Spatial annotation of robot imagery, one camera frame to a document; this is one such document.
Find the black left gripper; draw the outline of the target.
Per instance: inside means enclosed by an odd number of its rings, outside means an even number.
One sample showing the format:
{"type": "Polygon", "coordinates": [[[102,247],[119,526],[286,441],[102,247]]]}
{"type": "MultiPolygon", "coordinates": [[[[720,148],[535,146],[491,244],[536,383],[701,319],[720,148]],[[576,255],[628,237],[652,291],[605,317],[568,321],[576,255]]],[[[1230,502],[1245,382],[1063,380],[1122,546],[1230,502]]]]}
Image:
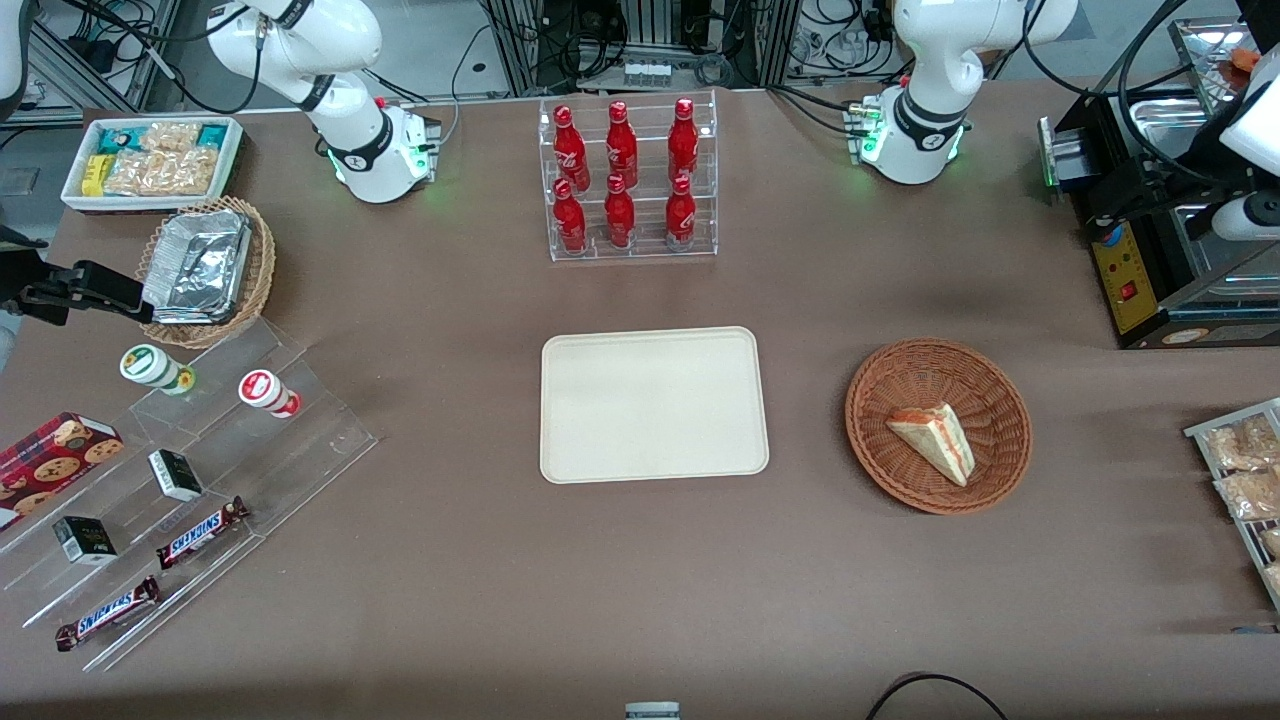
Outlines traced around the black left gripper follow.
{"type": "Polygon", "coordinates": [[[1196,140],[1179,156],[1184,170],[1114,168],[1092,179],[1092,223],[1108,228],[1175,205],[1208,206],[1253,191],[1251,164],[1219,140],[1196,140]]]}

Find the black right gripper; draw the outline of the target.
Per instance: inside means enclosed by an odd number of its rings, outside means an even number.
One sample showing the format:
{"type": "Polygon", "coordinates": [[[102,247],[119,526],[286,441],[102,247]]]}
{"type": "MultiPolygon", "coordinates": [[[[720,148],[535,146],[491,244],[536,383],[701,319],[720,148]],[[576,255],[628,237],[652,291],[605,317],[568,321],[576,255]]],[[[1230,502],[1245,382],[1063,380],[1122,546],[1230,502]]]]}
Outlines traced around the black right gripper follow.
{"type": "Polygon", "coordinates": [[[15,270],[17,316],[63,327],[72,307],[111,313],[137,323],[152,323],[155,311],[140,281],[97,263],[81,260],[72,269],[15,270]]]}

